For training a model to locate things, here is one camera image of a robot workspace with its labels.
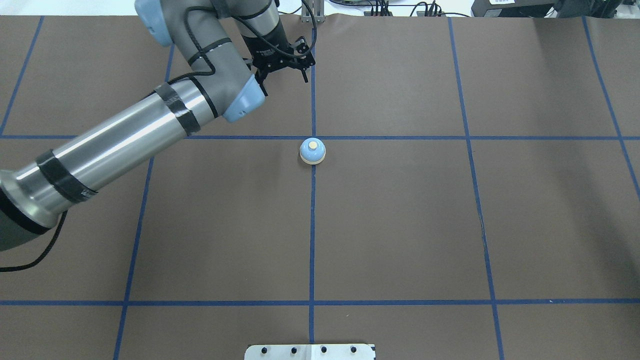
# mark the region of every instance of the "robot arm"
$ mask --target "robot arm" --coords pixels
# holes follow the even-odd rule
[[[136,0],[163,46],[175,44],[193,72],[21,170],[0,170],[0,251],[30,241],[68,208],[216,117],[233,122],[264,102],[269,72],[315,64],[304,38],[289,44],[276,0]],[[233,17],[249,48],[252,74],[219,20]]]

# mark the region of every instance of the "metal bracket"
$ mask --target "metal bracket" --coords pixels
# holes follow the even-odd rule
[[[324,22],[324,0],[306,0],[311,10],[314,11],[314,17],[318,24]],[[307,10],[307,7],[302,4],[302,22],[311,22],[311,14]]]
[[[376,346],[369,344],[253,345],[244,360],[375,360]]]

